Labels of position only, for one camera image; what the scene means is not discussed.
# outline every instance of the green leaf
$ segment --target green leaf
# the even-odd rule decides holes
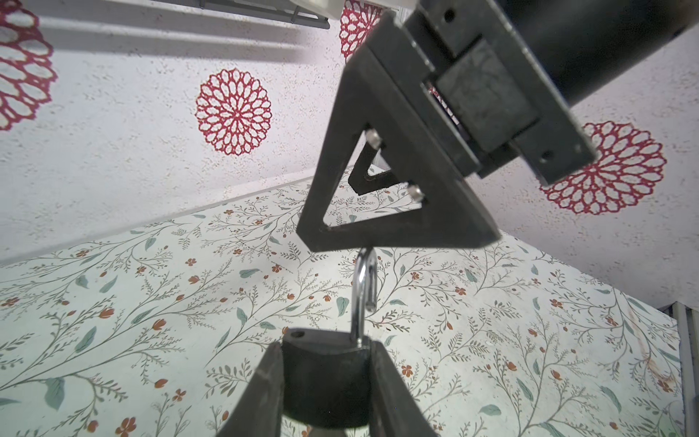
[[[631,326],[630,326],[625,320],[624,320],[624,327],[625,327],[629,332],[631,332],[631,335],[635,335],[635,333],[633,332],[633,329],[631,329]]]
[[[75,279],[75,285],[82,287],[82,288],[87,288],[87,278],[85,275],[80,275]]]
[[[519,385],[519,388],[522,389],[522,393],[524,393],[524,397],[529,399],[529,401],[534,401],[534,396],[531,394],[531,390],[529,387],[524,385],[524,382],[521,381],[521,379],[517,378],[517,385]]]
[[[481,408],[479,413],[484,413],[484,414],[487,414],[488,416],[499,416],[503,412],[500,411],[500,408],[498,408],[497,405],[493,405],[491,403],[490,405],[486,405],[485,407]]]
[[[155,244],[155,237],[150,237],[145,241],[145,249],[148,250],[150,249],[150,246]]]
[[[48,378],[44,383],[47,387],[44,401],[46,401],[46,405],[58,411],[66,397],[64,389],[66,381],[63,378]]]
[[[553,437],[565,437],[558,429],[556,429],[556,427],[549,423],[542,422],[539,423],[539,426],[551,433]]]
[[[677,357],[674,356],[673,354],[670,354],[670,353],[668,353],[668,352],[665,352],[665,351],[662,350],[662,349],[658,349],[658,352],[660,352],[665,358],[671,359],[671,360],[673,360],[674,362],[679,363],[679,358],[677,358]]]
[[[236,315],[238,316],[238,320],[240,320],[240,323],[245,324],[247,322],[247,316],[245,315],[245,311],[243,311],[241,307],[238,307]]]
[[[347,305],[350,304],[350,300],[346,297],[338,297],[338,317],[341,315],[345,314],[345,311],[347,310]]]
[[[16,401],[15,399],[0,398],[0,407],[9,403],[19,403],[19,401]]]
[[[92,344],[96,332],[97,327],[92,327],[92,329],[90,329],[87,334],[82,337],[82,340],[80,340],[80,342],[75,346],[75,351],[82,352],[83,350],[87,349],[87,347]]]
[[[219,342],[216,343],[216,349],[221,347],[221,345],[224,343],[224,341],[226,341],[226,338],[228,338],[228,334],[230,334],[230,333],[231,333],[231,328],[228,328],[228,331],[226,331],[226,333],[221,336],[221,339],[219,340]]]
[[[150,314],[151,311],[153,311],[153,308],[146,310],[146,311],[143,311],[141,314],[135,316],[134,319],[131,321],[131,324],[139,323],[141,320],[145,319]]]
[[[255,273],[259,272],[259,268],[251,268],[248,270],[241,270],[240,271],[240,277],[241,278],[249,278],[250,276],[254,275]]]
[[[106,292],[108,292],[110,288],[114,287],[114,284],[117,282],[117,278],[118,278],[118,277],[119,277],[119,276],[117,275],[117,276],[114,277],[114,279],[112,279],[111,281],[107,282],[105,285],[102,285],[102,288],[99,289],[99,292],[100,292],[100,293],[106,293]]]
[[[617,410],[621,413],[621,404],[619,403],[619,399],[617,398],[616,394],[612,391],[612,389],[600,386],[600,390],[602,390],[602,393],[606,394],[607,397],[612,401],[615,407],[617,407]]]
[[[86,263],[92,261],[93,259],[97,258],[99,255],[101,255],[101,254],[96,253],[96,254],[92,255],[91,257],[89,257],[89,258],[85,258],[85,259],[80,263],[80,265],[83,265],[83,264],[86,264]]]
[[[643,310],[643,311],[645,311],[646,313],[648,313],[648,310],[646,309],[645,306],[643,306],[642,303],[640,303],[639,301],[637,301],[637,300],[634,299],[634,298],[630,298],[630,297],[626,297],[626,298],[627,298],[628,301],[631,302],[634,306],[636,306],[636,307],[638,307],[640,310]]]

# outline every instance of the screw hole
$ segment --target screw hole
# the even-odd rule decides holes
[[[446,21],[447,23],[454,21],[455,15],[456,14],[454,13],[454,9],[447,9],[447,12],[444,13],[444,21]]]
[[[541,161],[542,164],[551,161],[554,158],[554,153],[551,150],[547,150],[546,152],[543,152],[541,154],[541,158],[539,158],[539,161]]]

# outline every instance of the leaf pattern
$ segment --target leaf pattern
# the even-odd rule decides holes
[[[329,224],[417,207],[403,185],[340,185]],[[214,435],[269,343],[349,331],[356,250],[306,248],[307,195],[298,182],[0,267],[0,434]],[[504,233],[376,250],[366,334],[440,436],[683,435],[674,320]]]

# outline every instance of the metal bolt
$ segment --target metal bolt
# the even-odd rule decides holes
[[[407,190],[412,200],[422,202],[425,199],[425,194],[417,185],[408,185]]]
[[[379,133],[376,132],[376,129],[368,129],[364,134],[366,136],[366,142],[369,143],[374,150],[379,150],[381,148],[382,140]]]

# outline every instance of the metal rack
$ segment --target metal rack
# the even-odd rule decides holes
[[[301,8],[289,0],[152,0],[191,8],[247,15],[300,26],[330,29],[327,17]]]

